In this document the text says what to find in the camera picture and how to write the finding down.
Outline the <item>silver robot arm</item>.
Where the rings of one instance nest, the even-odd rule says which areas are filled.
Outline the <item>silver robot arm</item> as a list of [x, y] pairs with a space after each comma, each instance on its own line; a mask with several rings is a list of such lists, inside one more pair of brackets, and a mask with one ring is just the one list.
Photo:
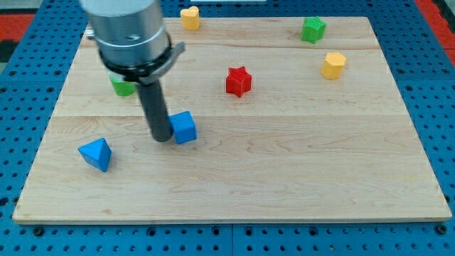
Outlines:
[[128, 82], [148, 85], [164, 76], [185, 49], [173, 45], [159, 0], [80, 0], [102, 62]]

